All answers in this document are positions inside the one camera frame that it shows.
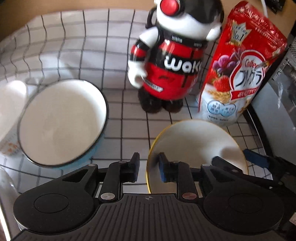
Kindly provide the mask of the white plate yellow rim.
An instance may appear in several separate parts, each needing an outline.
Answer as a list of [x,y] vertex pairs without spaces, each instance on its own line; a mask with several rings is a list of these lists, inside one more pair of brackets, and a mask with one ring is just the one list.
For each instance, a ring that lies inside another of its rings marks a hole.
[[185,162],[191,168],[211,164],[219,156],[249,174],[247,161],[233,137],[221,127],[204,120],[183,120],[165,128],[149,151],[146,179],[149,193],[176,193],[174,182],[161,180],[157,155],[164,153],[170,162]]

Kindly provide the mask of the blue enamel bowl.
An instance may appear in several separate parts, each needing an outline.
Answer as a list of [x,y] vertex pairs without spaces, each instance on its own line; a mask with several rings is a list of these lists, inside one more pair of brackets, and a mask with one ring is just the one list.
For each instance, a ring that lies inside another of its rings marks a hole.
[[109,116],[105,95],[85,80],[55,82],[34,95],[18,123],[25,157],[45,168],[87,162],[97,151]]

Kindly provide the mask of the white paper noodle bowl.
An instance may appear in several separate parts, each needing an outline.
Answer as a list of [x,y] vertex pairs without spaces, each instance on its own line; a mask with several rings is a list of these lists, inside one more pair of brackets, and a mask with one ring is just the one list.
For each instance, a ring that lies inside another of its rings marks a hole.
[[1,155],[11,156],[20,150],[18,142],[18,123],[27,101],[28,87],[14,80],[1,86]]

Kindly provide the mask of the silver microwave appliance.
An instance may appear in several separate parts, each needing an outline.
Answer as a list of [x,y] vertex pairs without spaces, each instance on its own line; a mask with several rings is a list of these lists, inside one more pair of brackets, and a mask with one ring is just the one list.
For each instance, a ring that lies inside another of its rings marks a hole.
[[244,115],[260,154],[295,163],[295,38],[271,65]]

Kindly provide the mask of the red black robot figurine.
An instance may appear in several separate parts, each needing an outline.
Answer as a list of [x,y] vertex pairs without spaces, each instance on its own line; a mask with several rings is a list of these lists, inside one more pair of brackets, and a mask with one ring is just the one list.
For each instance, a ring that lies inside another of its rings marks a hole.
[[208,43],[222,32],[221,1],[155,1],[132,46],[128,80],[147,113],[178,113],[197,82]]

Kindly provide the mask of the red Calbee cereal bag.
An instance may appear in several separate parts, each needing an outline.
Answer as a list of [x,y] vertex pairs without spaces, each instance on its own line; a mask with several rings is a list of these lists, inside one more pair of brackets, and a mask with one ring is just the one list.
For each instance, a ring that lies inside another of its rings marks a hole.
[[197,96],[198,118],[219,126],[236,122],[286,47],[284,34],[253,5],[234,6]]

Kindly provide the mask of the checkered white tablecloth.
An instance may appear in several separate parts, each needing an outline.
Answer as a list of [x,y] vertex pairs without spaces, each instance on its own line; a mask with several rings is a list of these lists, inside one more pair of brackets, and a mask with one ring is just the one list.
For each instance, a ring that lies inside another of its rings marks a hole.
[[1,84],[22,80],[29,95],[61,80],[91,82],[106,96],[109,119],[96,154],[99,167],[140,154],[138,180],[123,187],[146,193],[149,150],[158,134],[178,121],[197,117],[196,93],[204,78],[185,97],[179,113],[145,113],[137,90],[127,79],[130,49],[144,31],[146,11],[95,9],[40,15],[1,41]]

